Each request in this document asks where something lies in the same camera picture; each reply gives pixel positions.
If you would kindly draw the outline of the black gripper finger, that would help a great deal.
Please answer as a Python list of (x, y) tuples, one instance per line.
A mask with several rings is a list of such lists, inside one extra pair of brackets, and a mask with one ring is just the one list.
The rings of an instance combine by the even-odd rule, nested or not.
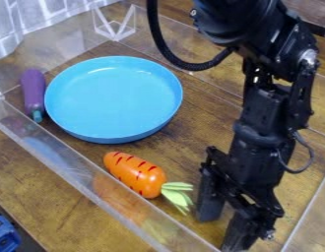
[(201, 222), (215, 221), (221, 217), (225, 199), (218, 193), (218, 178), (210, 170), (202, 172), (198, 195), (197, 218)]
[(221, 251), (247, 251), (258, 239), (258, 227), (253, 219), (246, 218), (241, 213), (235, 213), (225, 233)]

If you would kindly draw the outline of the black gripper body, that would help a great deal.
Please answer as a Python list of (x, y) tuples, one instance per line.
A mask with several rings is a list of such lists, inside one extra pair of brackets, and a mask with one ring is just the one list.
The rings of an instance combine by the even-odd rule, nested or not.
[(285, 163), (294, 148), (294, 139), (276, 132), (264, 135), (242, 122), (234, 124), (230, 151), (206, 149), (201, 172), (210, 170), (218, 178), (218, 193), (225, 205), (258, 224), (258, 239), (276, 232), (277, 219), (285, 215), (274, 193), (285, 174)]

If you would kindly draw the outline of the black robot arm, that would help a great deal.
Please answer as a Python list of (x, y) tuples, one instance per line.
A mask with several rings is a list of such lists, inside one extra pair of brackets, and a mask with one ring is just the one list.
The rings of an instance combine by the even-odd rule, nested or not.
[(318, 49), (282, 0), (195, 0), (193, 17), (211, 41), (243, 56), (243, 110), (230, 151), (206, 149), (197, 215), (214, 221), (225, 205), (234, 208), (221, 250), (245, 252), (274, 237), (285, 215), (274, 189), (288, 172), (302, 171), (288, 163), (313, 114)]

